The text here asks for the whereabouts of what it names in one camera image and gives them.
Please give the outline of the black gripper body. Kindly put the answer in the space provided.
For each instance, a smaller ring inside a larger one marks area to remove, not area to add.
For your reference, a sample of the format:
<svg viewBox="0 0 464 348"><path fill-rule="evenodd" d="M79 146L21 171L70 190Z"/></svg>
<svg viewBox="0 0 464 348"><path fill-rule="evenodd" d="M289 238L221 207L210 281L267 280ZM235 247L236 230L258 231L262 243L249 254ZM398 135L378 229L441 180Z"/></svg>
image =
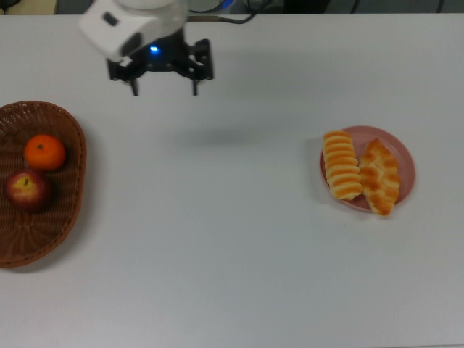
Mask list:
<svg viewBox="0 0 464 348"><path fill-rule="evenodd" d="M189 74L191 72L189 45L185 42L184 29L142 46L129 57L131 62L127 68L132 74L145 72Z"/></svg>

